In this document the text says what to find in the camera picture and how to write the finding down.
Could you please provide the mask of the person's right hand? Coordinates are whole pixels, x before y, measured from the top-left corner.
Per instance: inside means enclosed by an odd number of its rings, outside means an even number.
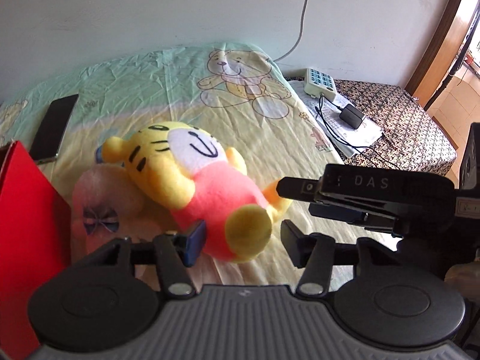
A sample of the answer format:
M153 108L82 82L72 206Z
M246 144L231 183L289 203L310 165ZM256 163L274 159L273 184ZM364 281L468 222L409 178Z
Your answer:
M444 281L456 289L463 297L476 303L480 302L480 266L479 261L459 264L451 267Z

